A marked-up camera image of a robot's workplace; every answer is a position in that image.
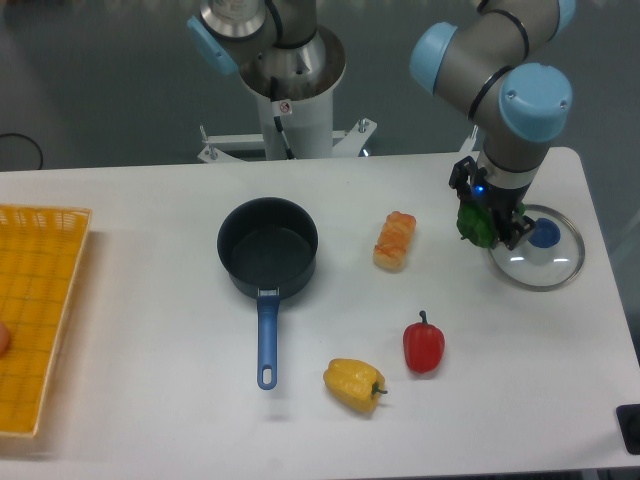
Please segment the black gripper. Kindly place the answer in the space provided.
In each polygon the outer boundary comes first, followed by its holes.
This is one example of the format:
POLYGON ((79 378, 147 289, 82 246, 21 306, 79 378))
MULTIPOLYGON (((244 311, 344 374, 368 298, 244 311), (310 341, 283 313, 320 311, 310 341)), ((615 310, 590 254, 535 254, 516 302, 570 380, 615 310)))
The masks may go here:
POLYGON ((491 162, 466 156, 454 164, 449 186, 456 191, 459 209, 479 210, 491 219, 494 240, 491 249, 503 243, 514 250, 534 232, 536 223, 524 215, 523 199, 531 186, 528 177, 496 169, 491 162))

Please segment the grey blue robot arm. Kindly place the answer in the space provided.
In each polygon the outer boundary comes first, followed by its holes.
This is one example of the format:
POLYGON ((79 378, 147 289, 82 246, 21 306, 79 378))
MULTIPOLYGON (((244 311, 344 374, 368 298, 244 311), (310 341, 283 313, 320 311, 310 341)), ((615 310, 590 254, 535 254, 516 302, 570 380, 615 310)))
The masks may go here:
POLYGON ((409 71, 485 134, 476 158, 452 169, 460 201, 456 226, 480 248, 513 250, 535 230, 523 199, 573 103, 558 69, 529 62, 572 21, 574 1, 481 1, 461 29, 441 22, 417 41, 409 71))

